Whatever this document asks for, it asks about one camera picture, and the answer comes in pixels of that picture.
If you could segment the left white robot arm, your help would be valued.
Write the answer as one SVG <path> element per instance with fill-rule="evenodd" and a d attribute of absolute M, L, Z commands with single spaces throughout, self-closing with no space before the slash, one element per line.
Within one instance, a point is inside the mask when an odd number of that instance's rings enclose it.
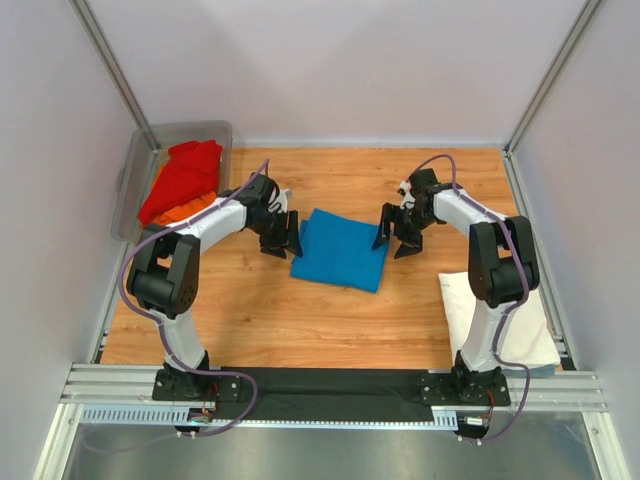
<path fill-rule="evenodd" d="M 157 401 L 210 401 L 216 381 L 197 333 L 193 305 L 201 258 L 227 237 L 251 230 L 261 253 L 284 259 L 302 256 L 299 215 L 292 193 L 265 173 L 255 172 L 241 187 L 227 190 L 211 206 L 168 226 L 150 224 L 121 270 L 120 295 L 135 313 L 157 327 L 164 362 L 152 397 Z"/>

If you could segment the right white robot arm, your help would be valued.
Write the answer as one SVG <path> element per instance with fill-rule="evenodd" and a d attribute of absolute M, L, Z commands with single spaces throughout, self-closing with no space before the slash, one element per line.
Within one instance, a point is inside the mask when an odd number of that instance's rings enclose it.
<path fill-rule="evenodd" d="M 468 239 L 467 278 L 476 298 L 471 326 L 454 365 L 446 373 L 426 373 L 419 381 L 429 406 L 507 406 L 503 370 L 504 336 L 516 311 L 540 282 L 529 220 L 504 216 L 479 203 L 456 182 L 441 183 L 431 169 L 414 171 L 399 189 L 400 204 L 386 203 L 373 249 L 397 238 L 395 256 L 423 249 L 422 232 L 449 224 Z"/>

